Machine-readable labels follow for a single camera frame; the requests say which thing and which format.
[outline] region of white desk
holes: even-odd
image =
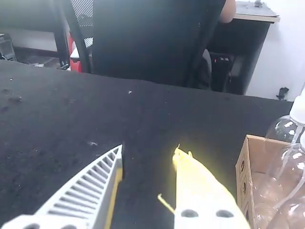
[[[265,22],[279,22],[280,17],[273,12],[265,4],[262,7],[255,7],[254,2],[236,2],[235,19],[250,20],[250,21],[265,21]]]

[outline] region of red object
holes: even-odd
[[[68,38],[68,46],[69,46],[69,55],[72,54],[73,50],[75,49],[75,42],[73,38],[71,37],[71,34],[69,34]],[[70,68],[71,71],[81,73],[81,61],[74,62],[73,60],[70,59]]]

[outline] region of black table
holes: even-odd
[[[175,206],[178,143],[236,196],[234,166],[245,135],[264,135],[290,108],[0,61],[0,224],[34,213],[74,174],[123,143],[125,178],[112,228],[172,228],[173,215],[157,195]]]

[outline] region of dust speck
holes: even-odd
[[[90,146],[97,146],[97,143],[96,142],[88,142],[88,145],[90,145]]]
[[[5,113],[9,110],[9,107],[8,106],[4,106],[0,109],[1,113]]]
[[[9,98],[9,102],[11,103],[20,103],[22,101],[21,96],[12,96]]]
[[[9,93],[10,93],[10,90],[7,89],[7,88],[4,88],[1,92],[4,93],[4,94],[9,94]]]

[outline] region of white wall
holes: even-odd
[[[16,47],[40,49],[56,52],[56,43],[52,32],[40,32],[0,28],[0,32],[8,33]]]
[[[246,95],[277,99],[281,87],[289,88],[293,101],[305,82],[305,1],[264,0],[281,21],[270,26]]]

